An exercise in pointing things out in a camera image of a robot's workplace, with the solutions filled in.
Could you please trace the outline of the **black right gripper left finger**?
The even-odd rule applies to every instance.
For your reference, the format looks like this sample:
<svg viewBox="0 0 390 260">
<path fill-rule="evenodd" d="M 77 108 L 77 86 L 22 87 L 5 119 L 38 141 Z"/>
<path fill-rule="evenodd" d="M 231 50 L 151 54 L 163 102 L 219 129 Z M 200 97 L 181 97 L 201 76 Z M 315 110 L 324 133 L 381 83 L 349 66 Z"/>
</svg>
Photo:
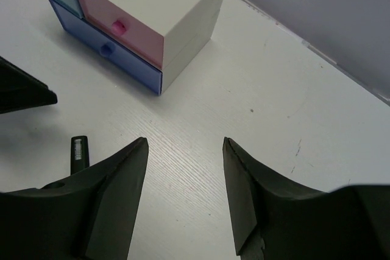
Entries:
<svg viewBox="0 0 390 260">
<path fill-rule="evenodd" d="M 140 137 L 112 156 L 44 186 L 44 259 L 127 259 L 149 146 Z"/>
</svg>

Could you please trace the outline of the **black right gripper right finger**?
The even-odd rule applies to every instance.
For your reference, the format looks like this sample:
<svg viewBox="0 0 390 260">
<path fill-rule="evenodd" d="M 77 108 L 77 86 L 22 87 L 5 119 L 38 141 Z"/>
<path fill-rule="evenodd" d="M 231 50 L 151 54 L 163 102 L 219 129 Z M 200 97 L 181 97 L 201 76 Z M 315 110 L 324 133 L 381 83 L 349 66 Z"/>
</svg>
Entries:
<svg viewBox="0 0 390 260">
<path fill-rule="evenodd" d="M 235 251 L 241 259 L 331 259 L 326 194 L 298 184 L 249 155 L 222 147 Z"/>
</svg>

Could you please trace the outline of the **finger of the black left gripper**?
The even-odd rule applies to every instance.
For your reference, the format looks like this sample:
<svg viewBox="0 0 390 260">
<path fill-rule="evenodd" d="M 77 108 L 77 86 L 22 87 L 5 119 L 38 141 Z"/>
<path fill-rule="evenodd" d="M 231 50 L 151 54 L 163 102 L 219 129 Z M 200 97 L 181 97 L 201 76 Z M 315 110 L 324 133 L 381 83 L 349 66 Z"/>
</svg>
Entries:
<svg viewBox="0 0 390 260">
<path fill-rule="evenodd" d="M 57 95 L 32 75 L 1 57 L 1 114 L 54 105 Z"/>
</svg>

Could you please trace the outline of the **pink drawer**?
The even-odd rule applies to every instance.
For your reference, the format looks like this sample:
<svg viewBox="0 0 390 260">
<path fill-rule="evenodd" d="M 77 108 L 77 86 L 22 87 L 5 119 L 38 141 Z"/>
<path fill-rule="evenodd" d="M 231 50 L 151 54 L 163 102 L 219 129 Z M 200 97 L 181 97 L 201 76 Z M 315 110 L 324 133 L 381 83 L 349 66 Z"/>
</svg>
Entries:
<svg viewBox="0 0 390 260">
<path fill-rule="evenodd" d="M 158 69 L 164 37 L 109 0 L 79 0 L 85 19 Z"/>
</svg>

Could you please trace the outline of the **pink highlighter marker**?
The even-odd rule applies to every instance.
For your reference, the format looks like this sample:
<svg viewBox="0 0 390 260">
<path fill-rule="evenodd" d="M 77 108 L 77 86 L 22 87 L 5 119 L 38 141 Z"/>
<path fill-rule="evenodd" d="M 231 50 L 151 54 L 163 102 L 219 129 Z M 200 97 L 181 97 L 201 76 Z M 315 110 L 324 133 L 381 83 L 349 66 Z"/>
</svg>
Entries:
<svg viewBox="0 0 390 260">
<path fill-rule="evenodd" d="M 89 147 L 87 136 L 71 138 L 71 175 L 76 174 L 90 166 Z"/>
</svg>

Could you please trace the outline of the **purple-blue drawer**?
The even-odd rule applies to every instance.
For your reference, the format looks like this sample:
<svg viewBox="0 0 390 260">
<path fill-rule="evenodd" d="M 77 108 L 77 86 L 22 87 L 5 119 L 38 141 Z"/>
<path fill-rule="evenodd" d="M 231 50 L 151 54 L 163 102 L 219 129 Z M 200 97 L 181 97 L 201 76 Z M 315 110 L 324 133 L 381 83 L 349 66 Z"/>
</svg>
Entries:
<svg viewBox="0 0 390 260">
<path fill-rule="evenodd" d="M 119 44 L 103 31 L 67 10 L 56 0 L 49 0 L 63 29 L 100 56 L 125 71 L 128 75 L 148 87 L 155 94 L 162 93 L 163 74 L 132 51 Z"/>
</svg>

